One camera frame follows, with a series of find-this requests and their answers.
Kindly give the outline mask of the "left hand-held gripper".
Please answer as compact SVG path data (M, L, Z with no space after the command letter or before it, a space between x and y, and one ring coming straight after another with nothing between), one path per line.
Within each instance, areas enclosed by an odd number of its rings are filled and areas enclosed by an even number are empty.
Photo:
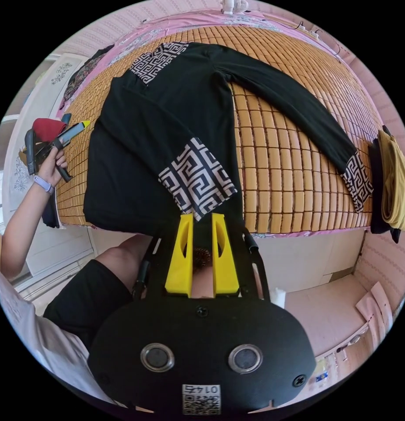
M39 172L39 168L41 164L44 162L44 160L48 156L52 147L55 146L58 150L61 150L61 149L64 150L64 148L70 144L71 140L74 137L76 137L78 134L83 132L89 125L90 125L90 121L81 121L73 125L72 127L64 130L61 134L58 135L57 138L54 139L53 142L43 143L43 147L36 155L36 163L38 165L38 172ZM71 175L68 173L67 168L63 169L63 168L57 167L57 170L59 171L60 175L62 176L62 179L65 182L69 182L72 179Z

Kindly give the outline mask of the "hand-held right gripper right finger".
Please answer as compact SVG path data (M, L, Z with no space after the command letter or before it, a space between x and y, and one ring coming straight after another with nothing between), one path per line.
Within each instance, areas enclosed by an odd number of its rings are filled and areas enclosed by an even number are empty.
M236 295L240 287L224 215L213 213L211 224L213 296Z

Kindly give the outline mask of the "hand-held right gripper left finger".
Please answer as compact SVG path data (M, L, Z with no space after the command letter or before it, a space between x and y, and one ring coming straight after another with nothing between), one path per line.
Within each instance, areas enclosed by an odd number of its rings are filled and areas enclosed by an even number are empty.
M193 277L194 217L183 214L174 241L165 289L169 294L191 297Z

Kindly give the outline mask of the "person's left hand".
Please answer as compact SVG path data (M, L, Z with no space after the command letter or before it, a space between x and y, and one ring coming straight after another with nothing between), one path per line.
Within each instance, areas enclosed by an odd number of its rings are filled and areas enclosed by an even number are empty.
M63 149L58 150L55 146L52 147L41 164L38 174L34 177L35 183L41 186L48 194L52 194L54 188L62 179L57 167L66 169L67 165Z

